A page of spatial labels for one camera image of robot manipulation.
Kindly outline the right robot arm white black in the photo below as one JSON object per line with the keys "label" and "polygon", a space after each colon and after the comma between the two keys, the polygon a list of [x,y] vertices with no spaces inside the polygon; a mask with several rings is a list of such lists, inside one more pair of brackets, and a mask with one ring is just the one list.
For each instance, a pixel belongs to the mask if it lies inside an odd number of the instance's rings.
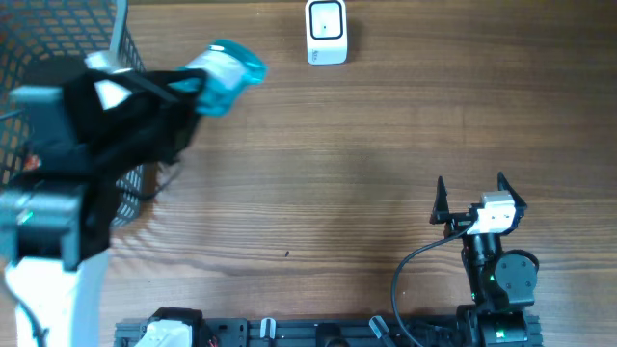
{"label": "right robot arm white black", "polygon": [[503,173],[497,189],[481,195],[465,212],[449,209],[443,179],[437,181],[430,217],[444,226],[446,240],[462,241],[461,258],[472,303],[457,308],[457,333],[464,346],[530,346],[524,310],[535,303],[540,262],[524,250],[505,251],[501,239],[518,228],[527,203]]}

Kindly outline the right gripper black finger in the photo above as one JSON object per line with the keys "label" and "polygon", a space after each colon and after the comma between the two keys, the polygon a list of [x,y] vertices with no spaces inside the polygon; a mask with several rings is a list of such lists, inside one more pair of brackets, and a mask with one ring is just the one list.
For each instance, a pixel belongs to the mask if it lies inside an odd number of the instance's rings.
{"label": "right gripper black finger", "polygon": [[433,206],[434,216],[448,216],[449,206],[447,202],[447,190],[443,181],[443,177],[439,176],[437,181],[436,198]]}
{"label": "right gripper black finger", "polygon": [[503,172],[499,172],[497,174],[497,188],[499,191],[507,191],[510,194],[510,196],[512,197],[515,203],[516,208],[527,208],[526,202],[510,185],[509,181],[507,180]]}

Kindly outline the blue mouthwash bottle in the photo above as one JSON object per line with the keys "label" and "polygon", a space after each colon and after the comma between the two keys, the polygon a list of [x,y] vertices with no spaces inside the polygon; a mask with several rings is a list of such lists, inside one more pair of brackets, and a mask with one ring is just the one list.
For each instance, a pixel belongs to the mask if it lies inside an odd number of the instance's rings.
{"label": "blue mouthwash bottle", "polygon": [[170,82],[175,91],[194,93],[195,111],[201,116],[219,118],[250,87],[261,84],[268,66],[249,48],[232,40],[214,40],[180,71],[201,70],[206,77],[183,78]]}

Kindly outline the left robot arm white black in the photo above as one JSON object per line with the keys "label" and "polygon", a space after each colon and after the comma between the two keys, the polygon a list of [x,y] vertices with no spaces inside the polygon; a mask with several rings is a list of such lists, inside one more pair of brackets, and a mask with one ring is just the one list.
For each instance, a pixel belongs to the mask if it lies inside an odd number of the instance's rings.
{"label": "left robot arm white black", "polygon": [[96,344],[117,183],[146,163],[177,161],[206,81],[200,69],[105,71],[69,56],[26,69],[11,97],[29,115],[27,147],[39,164],[1,194],[1,255],[20,345]]}

